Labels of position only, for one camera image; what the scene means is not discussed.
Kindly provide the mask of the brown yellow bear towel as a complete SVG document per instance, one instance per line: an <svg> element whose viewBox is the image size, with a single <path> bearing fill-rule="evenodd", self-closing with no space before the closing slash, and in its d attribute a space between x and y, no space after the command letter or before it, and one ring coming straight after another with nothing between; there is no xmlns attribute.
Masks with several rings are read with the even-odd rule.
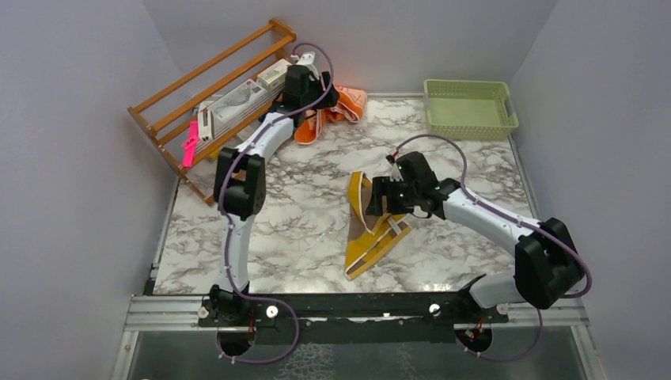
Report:
<svg viewBox="0 0 671 380"><path fill-rule="evenodd" d="M372 182L361 171L351 174L347 187L350 208L344 275L352 281L370 269L411 231L403 215L366 215Z"/></svg>

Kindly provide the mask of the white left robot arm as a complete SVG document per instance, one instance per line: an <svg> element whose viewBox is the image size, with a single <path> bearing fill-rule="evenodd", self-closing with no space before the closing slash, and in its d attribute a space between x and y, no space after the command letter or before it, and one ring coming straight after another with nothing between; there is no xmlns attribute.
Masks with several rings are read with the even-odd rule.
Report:
<svg viewBox="0 0 671 380"><path fill-rule="evenodd" d="M292 65L261 125L238 146L220 151L214 196L225 236L218 278L208 294L213 319L239 325L248 317L248 247L266 198L267 160L294 136L309 110L329 108L338 98L330 72L314 74L306 66Z"/></svg>

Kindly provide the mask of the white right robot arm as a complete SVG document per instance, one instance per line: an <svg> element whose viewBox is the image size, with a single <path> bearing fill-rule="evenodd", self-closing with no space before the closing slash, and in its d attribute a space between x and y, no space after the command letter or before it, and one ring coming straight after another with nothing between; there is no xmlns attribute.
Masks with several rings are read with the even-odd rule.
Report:
<svg viewBox="0 0 671 380"><path fill-rule="evenodd" d="M439 180L420 152L396 159L391 175L371 183L368 215L405 215L420 208L429 217L474 230L513 257L510 271L481 275L457 292L457 313L465 321L478 321L505 303L546 310L586 277L563 222L514 216L470 192L462 181Z"/></svg>

